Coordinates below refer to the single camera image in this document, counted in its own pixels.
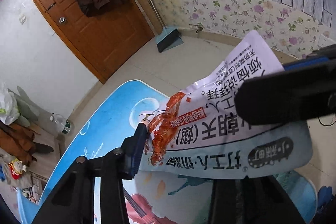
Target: bubble illustration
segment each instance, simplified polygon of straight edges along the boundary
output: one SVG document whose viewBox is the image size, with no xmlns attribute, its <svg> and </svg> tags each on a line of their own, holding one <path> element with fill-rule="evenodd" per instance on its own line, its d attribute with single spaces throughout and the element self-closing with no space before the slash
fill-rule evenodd
<svg viewBox="0 0 336 224">
<path fill-rule="evenodd" d="M 136 129 L 139 123 L 139 115 L 141 112 L 148 110 L 149 113 L 153 112 L 159 107 L 159 102 L 155 98 L 144 98 L 137 102 L 131 110 L 129 115 L 130 125 Z"/>
<path fill-rule="evenodd" d="M 88 120 L 86 122 L 86 124 L 83 126 L 83 128 L 81 129 L 81 131 L 79 132 L 80 135 L 85 135 L 86 132 L 89 130 L 89 127 L 90 127 L 90 120 Z"/>
</svg>

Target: door lock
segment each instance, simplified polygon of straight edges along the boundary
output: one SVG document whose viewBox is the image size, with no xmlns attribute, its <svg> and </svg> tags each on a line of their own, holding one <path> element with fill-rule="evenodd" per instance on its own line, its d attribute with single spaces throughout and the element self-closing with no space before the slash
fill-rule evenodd
<svg viewBox="0 0 336 224">
<path fill-rule="evenodd" d="M 67 19 L 65 18 L 65 17 L 61 17 L 60 19 L 59 19 L 59 23 L 60 24 L 65 24 L 67 22 Z"/>
</svg>

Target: snack package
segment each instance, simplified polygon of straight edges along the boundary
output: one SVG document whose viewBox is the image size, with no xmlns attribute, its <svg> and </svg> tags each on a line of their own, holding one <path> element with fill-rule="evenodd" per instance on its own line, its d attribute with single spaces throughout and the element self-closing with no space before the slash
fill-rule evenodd
<svg viewBox="0 0 336 224">
<path fill-rule="evenodd" d="M 306 121 L 251 126 L 236 114 L 234 97 L 244 80 L 283 70 L 258 32 L 249 32 L 208 77 L 154 112 L 141 113 L 150 136 L 140 170 L 242 179 L 308 163 L 312 144 Z"/>
</svg>

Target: baseboard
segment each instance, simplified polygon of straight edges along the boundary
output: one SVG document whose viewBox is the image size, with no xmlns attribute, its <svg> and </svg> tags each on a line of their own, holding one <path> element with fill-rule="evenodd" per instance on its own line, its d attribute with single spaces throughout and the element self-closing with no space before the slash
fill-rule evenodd
<svg viewBox="0 0 336 224">
<path fill-rule="evenodd" d="M 87 103 L 96 95 L 98 90 L 103 86 L 103 84 L 98 81 L 94 86 L 89 90 L 89 92 L 83 97 L 83 99 L 76 105 L 75 109 L 71 112 L 69 116 L 70 121 L 74 121 L 76 117 L 83 111 Z"/>
<path fill-rule="evenodd" d="M 228 34 L 213 33 L 213 32 L 208 32 L 205 30 L 202 30 L 200 33 L 196 33 L 196 31 L 194 30 L 184 29 L 184 28 L 179 28 L 178 30 L 181 33 L 181 35 L 185 35 L 187 37 L 195 37 L 195 38 L 200 38 L 200 39 L 211 40 L 211 41 L 231 45 L 234 47 L 237 46 L 239 42 L 241 41 L 239 37 L 234 37 Z M 275 56 L 280 61 L 280 63 L 282 64 L 286 64 L 286 63 L 290 63 L 290 62 L 298 60 L 298 58 L 292 55 L 288 55 L 274 48 L 271 48 L 271 49 L 274 52 Z"/>
</svg>

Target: cable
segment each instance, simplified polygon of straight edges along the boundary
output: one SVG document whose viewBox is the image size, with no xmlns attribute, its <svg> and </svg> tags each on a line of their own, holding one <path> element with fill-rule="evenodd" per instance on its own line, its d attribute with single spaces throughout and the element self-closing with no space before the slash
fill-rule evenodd
<svg viewBox="0 0 336 224">
<path fill-rule="evenodd" d="M 331 127 L 331 126 L 333 126 L 334 124 L 336 124 L 336 121 L 333 122 L 333 123 L 331 123 L 331 124 L 323 124 L 323 123 L 321 122 L 321 120 L 320 120 L 320 117 L 319 117 L 319 122 L 320 122 L 320 124 L 322 124 L 324 127 Z"/>
</svg>

